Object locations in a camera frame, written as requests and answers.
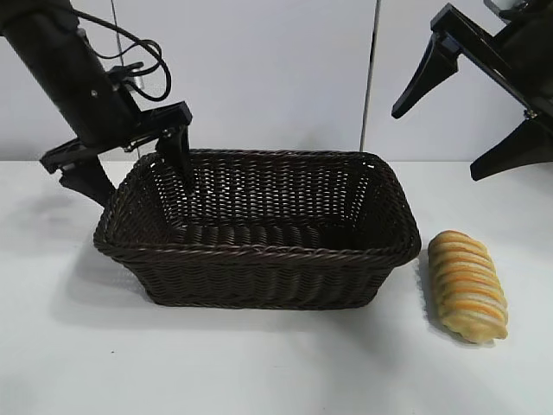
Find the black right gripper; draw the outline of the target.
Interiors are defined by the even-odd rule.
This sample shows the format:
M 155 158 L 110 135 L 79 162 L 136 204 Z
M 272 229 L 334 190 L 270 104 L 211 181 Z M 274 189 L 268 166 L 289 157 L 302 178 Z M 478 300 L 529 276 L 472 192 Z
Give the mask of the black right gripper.
M 525 109 L 552 116 L 552 2 L 485 1 L 504 23 L 490 35 L 446 4 L 431 20 L 434 32 L 415 74 L 392 106 L 401 118 L 433 88 L 458 72 L 464 54 Z M 528 165 L 552 162 L 552 118 L 528 118 L 470 165 L 474 181 Z

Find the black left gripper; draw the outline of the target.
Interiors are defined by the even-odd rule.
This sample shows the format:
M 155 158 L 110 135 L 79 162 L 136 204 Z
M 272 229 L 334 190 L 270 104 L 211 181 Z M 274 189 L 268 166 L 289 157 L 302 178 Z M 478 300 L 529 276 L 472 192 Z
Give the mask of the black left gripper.
M 108 203 L 115 187 L 96 155 L 117 147 L 134 150 L 155 139 L 159 139 L 156 151 L 181 177 L 184 189 L 191 190 L 192 113 L 183 101 L 140 110 L 128 88 L 142 66 L 136 62 L 108 72 L 79 66 L 68 72 L 52 68 L 39 72 L 39 85 L 76 135 L 45 153 L 41 164 L 50 174 L 61 169 L 62 187 L 100 206 Z

